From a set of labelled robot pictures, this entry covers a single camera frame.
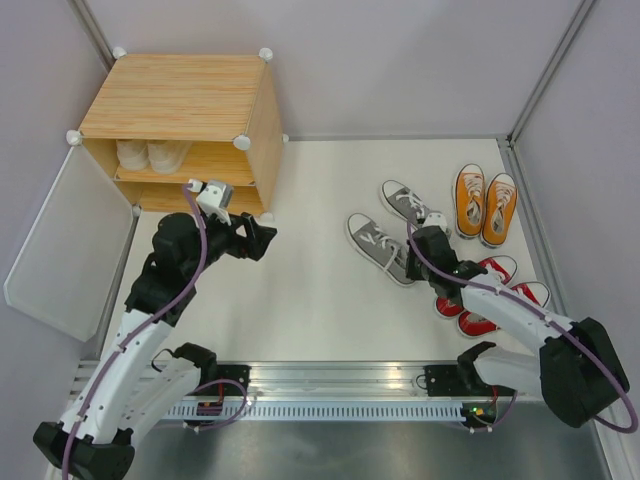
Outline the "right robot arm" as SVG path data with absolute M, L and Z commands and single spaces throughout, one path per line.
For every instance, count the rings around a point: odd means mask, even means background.
M 470 260 L 461 260 L 436 225 L 407 228 L 407 276 L 427 282 L 440 298 L 494 323 L 526 348 L 480 342 L 456 360 L 459 388 L 478 395 L 503 387 L 544 401 L 564 424 L 595 420 L 619 433 L 639 427 L 630 385 L 605 327 L 576 321 L 536 304 Z

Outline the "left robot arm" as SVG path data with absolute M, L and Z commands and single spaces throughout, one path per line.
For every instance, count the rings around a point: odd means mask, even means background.
M 138 444 L 183 397 L 222 397 L 226 386 L 245 394 L 244 379 L 221 376 L 216 354 L 193 343 L 174 349 L 144 389 L 136 386 L 195 297 L 200 274 L 224 255 L 260 260 L 276 235 L 247 213 L 228 222 L 201 212 L 160 220 L 108 353 L 61 419 L 41 423 L 34 434 L 63 478 L 122 479 Z

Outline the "beige canvas shoe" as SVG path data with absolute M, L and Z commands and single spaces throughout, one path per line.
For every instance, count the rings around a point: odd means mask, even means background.
M 120 166 L 129 171 L 140 171 L 149 164 L 145 140 L 117 140 L 116 153 Z
M 151 169 L 161 175 L 176 173 L 183 164 L 192 143 L 179 140 L 151 140 L 147 142 Z

